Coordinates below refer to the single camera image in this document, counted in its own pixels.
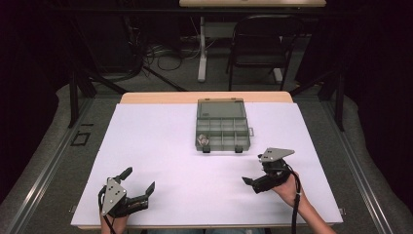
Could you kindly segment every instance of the white tabletop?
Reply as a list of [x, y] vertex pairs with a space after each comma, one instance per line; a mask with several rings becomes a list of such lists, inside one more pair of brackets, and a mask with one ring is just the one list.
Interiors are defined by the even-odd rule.
[[[295, 103], [246, 102], [254, 130], [247, 152], [196, 150], [196, 103], [118, 104], [96, 156], [72, 225], [98, 228], [97, 193], [128, 167], [128, 197], [153, 182], [149, 209], [132, 214], [136, 228], [289, 225], [292, 208], [273, 191], [255, 194], [242, 176], [263, 176], [257, 155], [267, 147], [293, 149], [285, 161], [300, 174], [306, 194], [328, 223], [342, 217]], [[304, 223], [300, 217], [298, 223]]]

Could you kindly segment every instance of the table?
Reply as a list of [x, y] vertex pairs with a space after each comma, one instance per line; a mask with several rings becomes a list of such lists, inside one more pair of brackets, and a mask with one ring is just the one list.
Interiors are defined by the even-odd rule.
[[[314, 8], [324, 7], [325, 0], [180, 0], [179, 5], [181, 7], [190, 8], [213, 8], [213, 7], [243, 7], [243, 8]], [[207, 72], [207, 50], [206, 50], [206, 37], [232, 37], [232, 30], [234, 28], [234, 22], [222, 22], [212, 23], [208, 26], [205, 22], [205, 18], [201, 17], [200, 23], [200, 37], [201, 37], [201, 57], [200, 68], [198, 71], [198, 81], [204, 82], [206, 80]], [[274, 75], [277, 81], [282, 80], [282, 73], [279, 68], [274, 70]]]
[[[243, 98], [251, 146], [242, 154], [196, 151], [199, 98]], [[255, 194], [242, 176], [263, 175], [257, 155], [267, 147], [294, 149], [285, 161], [330, 224], [343, 221], [298, 106], [287, 92], [128, 93], [117, 105], [71, 224], [99, 227], [97, 193], [127, 167], [128, 197], [156, 182], [149, 209], [129, 228], [275, 227], [289, 225], [292, 208], [274, 192]], [[299, 217], [297, 223], [304, 223]]]

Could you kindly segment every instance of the floor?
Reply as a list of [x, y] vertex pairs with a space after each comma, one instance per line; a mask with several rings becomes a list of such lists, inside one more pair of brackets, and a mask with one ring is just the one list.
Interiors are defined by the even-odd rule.
[[[298, 84], [293, 77], [305, 52], [308, 38], [302, 38], [295, 48], [285, 90]], [[157, 50], [156, 58], [146, 65], [188, 91], [226, 91], [225, 74], [227, 42], [209, 40], [206, 81], [197, 81], [198, 60], [195, 53], [187, 59], [176, 59], [170, 52]], [[274, 90], [268, 71], [237, 70], [234, 91]], [[141, 71], [136, 77], [116, 82], [133, 92], [175, 92], [176, 89], [154, 75]], [[57, 92], [59, 107], [54, 122], [45, 134], [9, 196], [0, 206], [0, 233], [98, 233], [70, 226], [74, 209], [82, 194], [114, 106], [120, 95], [94, 83], [97, 96], [80, 97], [81, 116], [72, 129], [68, 87]], [[338, 233], [411, 233], [413, 217], [395, 197], [386, 180], [374, 166], [364, 146], [357, 118], [357, 106], [345, 99], [344, 127], [340, 132], [332, 121], [332, 101], [319, 101], [319, 86], [294, 97], [300, 106], [315, 148], [324, 167], [331, 189], [342, 209], [344, 223], [334, 226]], [[74, 146], [75, 136], [90, 133], [86, 147]], [[272, 229], [273, 233], [288, 233], [289, 228]], [[300, 227], [298, 233], [308, 233]]]

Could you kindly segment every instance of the chair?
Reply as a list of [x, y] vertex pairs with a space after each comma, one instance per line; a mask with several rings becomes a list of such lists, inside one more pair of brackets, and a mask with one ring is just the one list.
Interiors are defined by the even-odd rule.
[[228, 58], [230, 71], [229, 88], [232, 90], [233, 69], [236, 67], [284, 68], [282, 90], [294, 41], [304, 27], [294, 16], [254, 15], [240, 20], [233, 33], [231, 54]]

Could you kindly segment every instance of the gray plastic box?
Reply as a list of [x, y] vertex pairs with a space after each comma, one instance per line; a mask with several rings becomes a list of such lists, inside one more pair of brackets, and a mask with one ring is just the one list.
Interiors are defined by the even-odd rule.
[[195, 145], [198, 151], [235, 151], [250, 147], [244, 100], [199, 99]]

